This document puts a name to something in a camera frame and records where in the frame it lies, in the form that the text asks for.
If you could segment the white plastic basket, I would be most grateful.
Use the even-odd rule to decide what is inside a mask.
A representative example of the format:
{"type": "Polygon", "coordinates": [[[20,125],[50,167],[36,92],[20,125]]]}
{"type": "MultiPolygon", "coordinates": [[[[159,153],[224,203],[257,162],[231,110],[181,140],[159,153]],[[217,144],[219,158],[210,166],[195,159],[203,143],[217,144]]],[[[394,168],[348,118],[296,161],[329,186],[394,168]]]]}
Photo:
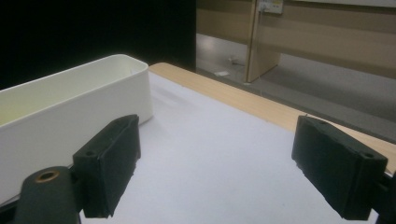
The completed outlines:
{"type": "Polygon", "coordinates": [[[23,180],[72,156],[107,124],[153,115],[149,66],[112,55],[0,91],[0,204],[23,180]]]}

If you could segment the wooden cabinet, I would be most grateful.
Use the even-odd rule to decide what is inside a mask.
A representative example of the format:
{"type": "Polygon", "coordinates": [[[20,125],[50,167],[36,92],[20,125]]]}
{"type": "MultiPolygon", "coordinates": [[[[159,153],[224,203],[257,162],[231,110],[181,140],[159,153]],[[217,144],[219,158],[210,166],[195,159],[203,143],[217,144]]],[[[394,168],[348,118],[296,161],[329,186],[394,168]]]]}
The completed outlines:
{"type": "Polygon", "coordinates": [[[246,82],[282,54],[396,79],[396,0],[197,0],[197,32],[247,46],[246,82]]]}

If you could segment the white wall socket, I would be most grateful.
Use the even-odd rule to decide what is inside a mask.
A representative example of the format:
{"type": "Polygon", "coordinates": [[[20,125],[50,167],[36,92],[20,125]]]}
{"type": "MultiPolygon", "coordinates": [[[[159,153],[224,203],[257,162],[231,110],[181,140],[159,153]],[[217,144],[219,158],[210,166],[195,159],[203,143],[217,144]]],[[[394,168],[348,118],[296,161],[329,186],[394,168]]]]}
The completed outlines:
{"type": "Polygon", "coordinates": [[[259,0],[258,10],[261,13],[281,14],[283,12],[283,0],[259,0]]]}

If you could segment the white table mat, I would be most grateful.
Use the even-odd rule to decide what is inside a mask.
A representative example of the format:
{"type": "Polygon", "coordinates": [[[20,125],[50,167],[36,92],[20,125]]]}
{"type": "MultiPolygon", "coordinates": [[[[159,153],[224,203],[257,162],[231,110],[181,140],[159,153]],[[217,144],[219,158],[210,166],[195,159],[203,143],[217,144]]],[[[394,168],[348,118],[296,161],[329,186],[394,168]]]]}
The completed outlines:
{"type": "Polygon", "coordinates": [[[291,158],[294,134],[155,74],[142,157],[113,217],[82,224],[374,224],[341,218],[291,158]]]}

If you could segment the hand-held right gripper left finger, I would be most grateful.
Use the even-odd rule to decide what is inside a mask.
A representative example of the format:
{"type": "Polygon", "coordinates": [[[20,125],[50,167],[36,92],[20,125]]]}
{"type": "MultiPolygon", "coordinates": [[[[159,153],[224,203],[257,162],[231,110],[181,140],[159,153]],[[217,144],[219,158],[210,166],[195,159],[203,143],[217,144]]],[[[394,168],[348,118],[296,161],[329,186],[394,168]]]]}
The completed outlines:
{"type": "Polygon", "coordinates": [[[141,158],[139,117],[114,119],[73,155],[85,217],[113,216],[141,158]]]}

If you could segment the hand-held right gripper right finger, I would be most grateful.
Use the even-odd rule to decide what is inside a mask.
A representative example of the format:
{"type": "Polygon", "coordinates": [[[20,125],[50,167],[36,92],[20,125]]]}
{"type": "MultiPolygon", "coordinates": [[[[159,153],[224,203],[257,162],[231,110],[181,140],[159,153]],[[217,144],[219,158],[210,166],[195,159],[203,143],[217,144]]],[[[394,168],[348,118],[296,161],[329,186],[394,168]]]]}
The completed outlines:
{"type": "Polygon", "coordinates": [[[330,123],[297,120],[291,158],[342,218],[366,220],[388,159],[330,123]]]}

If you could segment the black curtain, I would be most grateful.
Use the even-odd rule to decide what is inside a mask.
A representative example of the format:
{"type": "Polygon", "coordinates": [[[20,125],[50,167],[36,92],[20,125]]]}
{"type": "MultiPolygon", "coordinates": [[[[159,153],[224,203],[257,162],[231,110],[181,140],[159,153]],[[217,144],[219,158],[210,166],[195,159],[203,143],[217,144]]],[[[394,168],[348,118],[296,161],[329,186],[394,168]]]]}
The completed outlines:
{"type": "Polygon", "coordinates": [[[196,0],[0,0],[0,90],[113,54],[196,66],[196,0]]]}

